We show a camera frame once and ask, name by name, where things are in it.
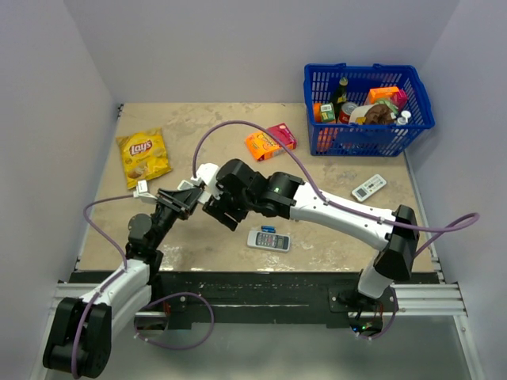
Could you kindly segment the yellow Lays chips bag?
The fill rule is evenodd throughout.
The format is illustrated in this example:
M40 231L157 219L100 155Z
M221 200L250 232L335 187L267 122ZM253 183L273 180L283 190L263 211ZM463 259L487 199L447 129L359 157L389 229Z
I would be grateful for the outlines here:
M152 128L116 137L127 189L172 171L162 129Z

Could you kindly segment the dark glass bottle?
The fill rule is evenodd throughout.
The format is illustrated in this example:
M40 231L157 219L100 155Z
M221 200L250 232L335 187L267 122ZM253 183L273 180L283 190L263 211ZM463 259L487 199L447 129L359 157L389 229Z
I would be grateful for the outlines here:
M339 116L342 105L347 101L348 84L349 80L347 77L341 77L338 83L338 87L330 97L330 102L333 104L336 119Z

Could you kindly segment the black table front rail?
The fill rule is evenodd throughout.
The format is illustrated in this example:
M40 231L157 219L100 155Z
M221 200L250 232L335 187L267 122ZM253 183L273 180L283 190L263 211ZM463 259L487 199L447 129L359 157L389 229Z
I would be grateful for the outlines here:
M324 325L347 329L352 314L398 310L394 289L376 305L349 301L356 272L160 272L154 306L135 320L141 329L190 329L194 323Z

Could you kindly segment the small white remote control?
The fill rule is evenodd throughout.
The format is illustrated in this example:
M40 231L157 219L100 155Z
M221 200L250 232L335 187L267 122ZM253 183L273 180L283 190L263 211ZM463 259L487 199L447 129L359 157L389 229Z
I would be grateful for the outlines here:
M363 184L352 190L352 197L359 203L363 203L368 198L375 195L379 190L387 185L387 181L376 174L366 180Z

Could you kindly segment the white long remote control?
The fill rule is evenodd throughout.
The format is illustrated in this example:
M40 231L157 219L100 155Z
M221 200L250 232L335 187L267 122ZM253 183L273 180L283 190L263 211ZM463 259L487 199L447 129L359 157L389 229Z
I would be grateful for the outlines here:
M190 203L200 203L205 204L207 203L210 198L211 194L208 193L203 186L195 185L188 180L183 180L178 186L177 190L180 192L183 192L184 194L184 201L187 204Z

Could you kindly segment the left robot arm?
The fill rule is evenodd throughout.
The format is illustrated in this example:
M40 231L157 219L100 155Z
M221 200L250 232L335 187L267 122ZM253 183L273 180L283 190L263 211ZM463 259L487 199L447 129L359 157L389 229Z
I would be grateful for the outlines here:
M105 369L112 340L140 309L156 310L164 291L155 286L162 263L158 247L174 223L195 211L204 190L189 186L160 190L135 197L154 204L150 215L134 215L128 223L128 242L120 250L117 270L93 290L76 298L65 297L56 307L44 349L45 368L67 372L74 378L96 378Z

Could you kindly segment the orange pink sponge box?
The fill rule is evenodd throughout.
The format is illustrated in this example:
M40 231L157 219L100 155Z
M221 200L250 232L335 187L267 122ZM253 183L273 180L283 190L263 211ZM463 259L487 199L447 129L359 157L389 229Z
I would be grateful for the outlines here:
M289 150L294 150L297 147L297 140L285 123L269 127L267 131L268 134L255 131L246 137L246 147L255 161L262 162L285 152L285 149L273 139L272 135Z

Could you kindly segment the aluminium frame rail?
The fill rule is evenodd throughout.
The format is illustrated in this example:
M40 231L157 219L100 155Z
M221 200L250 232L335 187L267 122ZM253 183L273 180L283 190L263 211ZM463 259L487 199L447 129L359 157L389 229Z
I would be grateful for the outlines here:
M466 317L467 308L458 283L446 283L440 260L431 256L438 283L395 284L397 315L407 317Z

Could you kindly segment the orange pink box in basket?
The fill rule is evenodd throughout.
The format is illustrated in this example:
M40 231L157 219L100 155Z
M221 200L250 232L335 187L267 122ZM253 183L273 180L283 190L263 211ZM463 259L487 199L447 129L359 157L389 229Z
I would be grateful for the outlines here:
M370 89L364 104L385 104L393 112L398 113L404 109L407 102L408 96L406 92L397 86L391 86Z

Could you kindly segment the white bottle cap item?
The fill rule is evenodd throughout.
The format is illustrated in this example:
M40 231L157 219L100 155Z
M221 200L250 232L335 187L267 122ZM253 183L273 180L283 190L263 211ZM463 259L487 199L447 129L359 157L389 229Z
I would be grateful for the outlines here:
M407 110L403 110L400 112L397 120L396 120L396 124L398 126L404 126L404 125L407 125L409 120L411 118L411 112L410 111L407 111Z

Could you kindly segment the blue plastic basket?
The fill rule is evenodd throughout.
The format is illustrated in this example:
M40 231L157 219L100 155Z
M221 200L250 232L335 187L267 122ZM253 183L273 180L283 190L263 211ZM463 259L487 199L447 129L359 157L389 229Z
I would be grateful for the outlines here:
M341 78L349 80L347 100L358 105L364 104L372 88L397 86L404 90L408 96L404 109L411 113L408 124L363 126L316 122L314 104L328 102ZM435 126L426 88L411 65L310 63L304 67L303 94L310 152L314 156L396 157L419 135Z

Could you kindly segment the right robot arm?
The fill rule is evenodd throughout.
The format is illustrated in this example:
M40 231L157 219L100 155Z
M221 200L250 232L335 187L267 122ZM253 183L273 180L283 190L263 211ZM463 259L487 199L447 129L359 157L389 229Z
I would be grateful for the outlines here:
M372 310L393 282L411 279L419 233L414 210L367 207L320 189L287 173L264 177L239 159L223 166L200 165L193 181L204 186L203 210L230 230L249 212L266 218L312 222L356 238L377 254L361 272L353 291L355 306Z

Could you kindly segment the grey-faced remote control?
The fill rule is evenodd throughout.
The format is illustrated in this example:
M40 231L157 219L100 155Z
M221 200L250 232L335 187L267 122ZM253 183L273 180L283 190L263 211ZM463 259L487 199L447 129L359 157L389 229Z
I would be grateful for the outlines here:
M291 241L287 235L251 230L246 245L253 249L286 253L290 249Z

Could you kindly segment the green yellow carton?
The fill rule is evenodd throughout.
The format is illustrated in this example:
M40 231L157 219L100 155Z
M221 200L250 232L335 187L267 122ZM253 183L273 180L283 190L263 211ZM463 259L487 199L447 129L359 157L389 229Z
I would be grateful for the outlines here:
M323 124L336 122L334 105L332 103L323 103L319 107L320 120Z

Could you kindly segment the brown snack packet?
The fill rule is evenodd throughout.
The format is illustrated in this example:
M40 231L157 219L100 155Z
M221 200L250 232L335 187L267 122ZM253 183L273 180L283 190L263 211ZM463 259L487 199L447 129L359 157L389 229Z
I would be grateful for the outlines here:
M389 125L395 121L395 113L383 103L356 107L349 117L349 124L357 125Z

